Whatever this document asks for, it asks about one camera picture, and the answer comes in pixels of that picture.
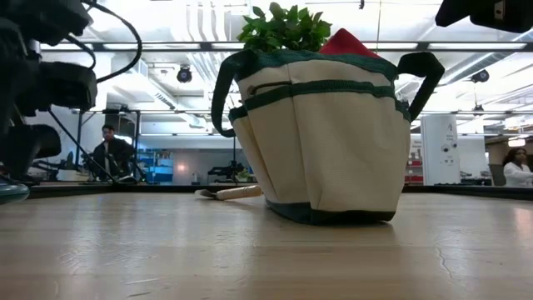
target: wooden table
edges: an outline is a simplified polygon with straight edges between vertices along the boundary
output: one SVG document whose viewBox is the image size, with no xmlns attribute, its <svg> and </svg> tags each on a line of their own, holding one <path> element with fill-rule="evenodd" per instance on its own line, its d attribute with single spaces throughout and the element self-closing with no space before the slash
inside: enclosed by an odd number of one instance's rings
<svg viewBox="0 0 533 300">
<path fill-rule="evenodd" d="M 2 300 L 533 298 L 533 202 L 406 194 L 390 224 L 311 227 L 191 194 L 0 207 Z"/>
</svg>

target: canvas bag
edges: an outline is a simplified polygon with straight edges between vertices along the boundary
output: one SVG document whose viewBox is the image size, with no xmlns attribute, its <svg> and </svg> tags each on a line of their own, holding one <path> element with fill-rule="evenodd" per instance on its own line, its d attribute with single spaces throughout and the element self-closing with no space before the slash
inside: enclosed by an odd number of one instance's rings
<svg viewBox="0 0 533 300">
<path fill-rule="evenodd" d="M 239 139 L 266 202 L 299 223 L 389 221 L 404 183 L 410 122 L 444 68 L 428 52 L 382 58 L 244 50 L 221 65 L 212 121 Z M 396 100 L 399 73 L 426 77 L 410 107 Z M 222 111 L 235 78 L 243 105 Z"/>
</svg>

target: ceiling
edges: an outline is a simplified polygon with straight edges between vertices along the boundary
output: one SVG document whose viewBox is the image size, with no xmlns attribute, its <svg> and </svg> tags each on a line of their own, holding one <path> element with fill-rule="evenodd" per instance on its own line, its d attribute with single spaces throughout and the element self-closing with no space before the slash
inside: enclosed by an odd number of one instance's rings
<svg viewBox="0 0 533 300">
<path fill-rule="evenodd" d="M 144 42 L 226 42 L 236 41 L 243 23 L 243 15 L 251 15 L 251 7 L 265 12 L 267 0 L 100 0 L 131 22 Z M 278 0 L 282 7 L 292 4 L 308 7 L 312 13 L 324 12 L 322 19 L 333 23 L 332 32 L 345 28 L 362 41 L 387 42 L 533 42 L 527 34 L 514 34 L 477 27 L 464 19 L 449 27 L 436 27 L 434 18 L 441 0 L 366 0 L 364 9 L 359 1 L 346 0 Z M 95 23 L 86 30 L 83 42 L 133 42 L 131 33 L 112 17 L 91 10 Z M 380 56 L 398 64 L 401 52 L 378 52 Z M 148 66 L 147 79 L 184 109 L 208 109 L 209 98 L 217 79 L 217 71 L 229 52 L 145 52 L 142 60 Z M 475 101 L 486 111 L 533 111 L 533 86 L 526 78 L 533 75 L 533 53 L 492 52 L 436 52 L 445 66 L 441 85 L 428 102 L 426 111 L 469 111 Z M 192 81 L 176 80 L 180 65 L 191 65 Z M 486 69 L 491 75 L 488 82 L 467 81 L 473 73 Z M 125 102 L 135 107 L 145 103 L 146 95 L 125 92 L 117 80 L 111 102 Z M 401 76 L 396 81 L 400 99 L 410 101 L 420 80 Z M 229 107 L 238 106 L 240 96 L 234 87 Z M 154 100 L 154 108 L 160 109 Z M 461 119 L 473 120 L 475 116 Z M 504 122 L 508 116 L 488 115 L 476 121 L 486 126 Z"/>
</svg>

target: leaves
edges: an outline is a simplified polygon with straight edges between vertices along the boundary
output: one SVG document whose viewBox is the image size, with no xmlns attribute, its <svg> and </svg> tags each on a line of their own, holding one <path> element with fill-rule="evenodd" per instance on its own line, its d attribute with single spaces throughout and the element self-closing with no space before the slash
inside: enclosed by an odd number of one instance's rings
<svg viewBox="0 0 533 300">
<path fill-rule="evenodd" d="M 259 7 L 252 10 L 257 18 L 244 17 L 247 23 L 237 36 L 244 48 L 267 53 L 282 48 L 318 51 L 331 35 L 331 24 L 321 20 L 322 12 L 312 15 L 307 7 L 287 10 L 272 2 L 269 21 Z"/>
<path fill-rule="evenodd" d="M 253 7 L 252 9 L 253 14 L 260 18 L 265 18 L 265 13 L 259 8 L 259 7 Z"/>
</svg>

